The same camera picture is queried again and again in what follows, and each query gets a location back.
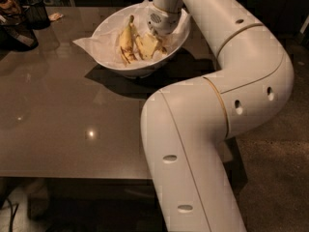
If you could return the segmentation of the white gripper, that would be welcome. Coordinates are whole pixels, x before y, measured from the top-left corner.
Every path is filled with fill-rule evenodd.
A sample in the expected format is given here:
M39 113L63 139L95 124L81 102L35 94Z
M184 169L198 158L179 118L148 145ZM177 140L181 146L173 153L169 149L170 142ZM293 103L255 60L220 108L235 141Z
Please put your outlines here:
M147 25L151 33L147 33L141 39L140 54L143 60L153 58L155 52L161 48L162 41L154 36L166 36L172 34L177 28L182 12L165 12L152 3L147 12Z

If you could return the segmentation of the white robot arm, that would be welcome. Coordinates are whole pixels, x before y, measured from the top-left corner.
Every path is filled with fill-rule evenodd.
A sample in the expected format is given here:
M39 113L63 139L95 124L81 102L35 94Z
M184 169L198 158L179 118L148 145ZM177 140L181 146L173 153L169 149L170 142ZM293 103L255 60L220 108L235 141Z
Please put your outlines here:
M294 70L265 25L236 0L154 0L152 27L167 34L185 6L219 69L153 93L142 142L169 232L246 232L216 149L272 118L289 99Z

